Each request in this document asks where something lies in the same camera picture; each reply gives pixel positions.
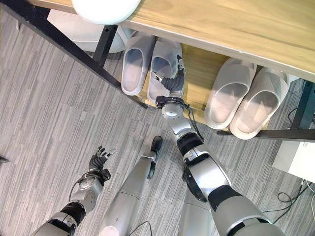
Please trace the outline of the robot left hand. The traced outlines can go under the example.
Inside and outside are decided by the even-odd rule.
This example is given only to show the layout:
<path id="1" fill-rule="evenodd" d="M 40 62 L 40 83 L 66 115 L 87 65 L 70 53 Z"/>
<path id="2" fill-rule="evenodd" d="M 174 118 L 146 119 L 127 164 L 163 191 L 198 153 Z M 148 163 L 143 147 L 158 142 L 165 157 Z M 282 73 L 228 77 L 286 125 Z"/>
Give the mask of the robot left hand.
<path id="1" fill-rule="evenodd" d="M 112 148 L 106 151 L 103 146 L 96 148 L 96 153 L 94 153 L 89 161 L 89 170 L 103 170 L 103 166 L 108 158 L 116 153 L 116 149 Z"/>

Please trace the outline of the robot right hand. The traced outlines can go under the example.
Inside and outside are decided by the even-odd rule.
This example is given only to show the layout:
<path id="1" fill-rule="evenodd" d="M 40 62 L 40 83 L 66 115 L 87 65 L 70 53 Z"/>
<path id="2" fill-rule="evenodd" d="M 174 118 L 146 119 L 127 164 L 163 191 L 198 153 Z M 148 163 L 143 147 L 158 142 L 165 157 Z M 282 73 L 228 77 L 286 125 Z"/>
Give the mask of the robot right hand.
<path id="1" fill-rule="evenodd" d="M 184 88 L 185 83 L 185 65 L 184 60 L 180 55 L 177 55 L 177 62 L 178 62 L 178 70 L 176 76 L 174 78 L 166 78 L 157 72 L 152 72 L 153 78 L 157 80 L 160 84 L 164 86 L 170 93 L 173 92 L 181 92 Z"/>

